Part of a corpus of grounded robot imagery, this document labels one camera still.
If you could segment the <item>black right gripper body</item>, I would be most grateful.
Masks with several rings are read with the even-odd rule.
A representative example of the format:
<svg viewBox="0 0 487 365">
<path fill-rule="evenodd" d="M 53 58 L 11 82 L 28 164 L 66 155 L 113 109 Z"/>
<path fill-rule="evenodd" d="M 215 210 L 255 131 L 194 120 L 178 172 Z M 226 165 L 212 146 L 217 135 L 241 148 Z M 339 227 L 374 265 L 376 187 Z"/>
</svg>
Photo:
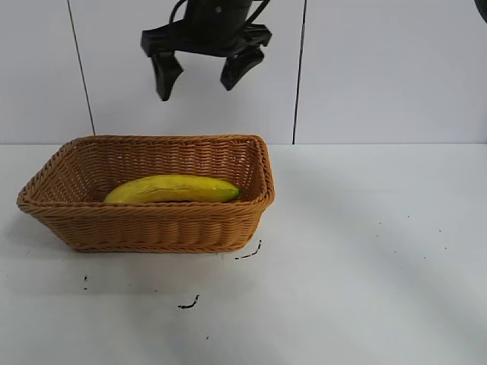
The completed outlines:
<svg viewBox="0 0 487 365">
<path fill-rule="evenodd" d="M 146 56 L 158 52 L 188 52 L 231 57 L 250 46 L 267 46 L 272 37 L 263 24 L 255 24 L 269 4 L 259 1 L 178 1 L 166 25 L 144 30 L 141 47 Z"/>
</svg>

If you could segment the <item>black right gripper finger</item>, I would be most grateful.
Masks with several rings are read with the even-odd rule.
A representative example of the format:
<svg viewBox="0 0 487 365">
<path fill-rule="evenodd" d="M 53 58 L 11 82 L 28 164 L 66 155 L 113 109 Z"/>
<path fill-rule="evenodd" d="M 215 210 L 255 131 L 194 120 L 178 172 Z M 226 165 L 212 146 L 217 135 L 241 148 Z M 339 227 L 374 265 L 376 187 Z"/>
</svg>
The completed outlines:
<svg viewBox="0 0 487 365">
<path fill-rule="evenodd" d="M 176 80 L 183 73 L 183 68 L 174 52 L 155 53 L 151 56 L 151 62 L 158 96 L 162 101 L 168 101 Z"/>
<path fill-rule="evenodd" d="M 226 59 L 220 82 L 226 90 L 232 90 L 247 72 L 263 60 L 264 53 L 259 46 L 247 47 L 242 52 Z"/>
</svg>

